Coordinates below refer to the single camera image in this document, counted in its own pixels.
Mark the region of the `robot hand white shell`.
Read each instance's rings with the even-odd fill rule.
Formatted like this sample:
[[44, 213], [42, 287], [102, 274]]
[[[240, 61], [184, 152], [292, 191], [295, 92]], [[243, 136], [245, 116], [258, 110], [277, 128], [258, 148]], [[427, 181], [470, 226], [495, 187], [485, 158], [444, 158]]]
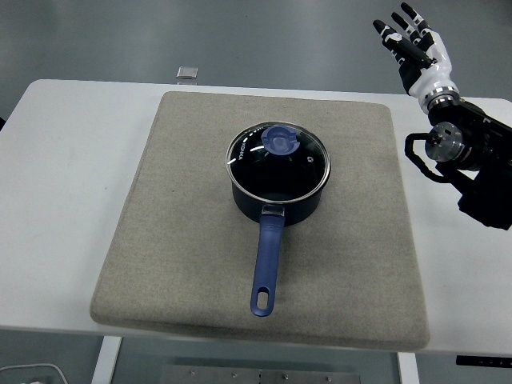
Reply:
[[427, 112], [436, 96], [458, 94], [450, 78], [452, 64], [441, 36], [427, 20], [405, 2], [401, 9], [409, 20], [397, 13], [391, 15], [401, 33], [378, 19], [373, 21], [373, 27], [398, 64], [405, 92]]

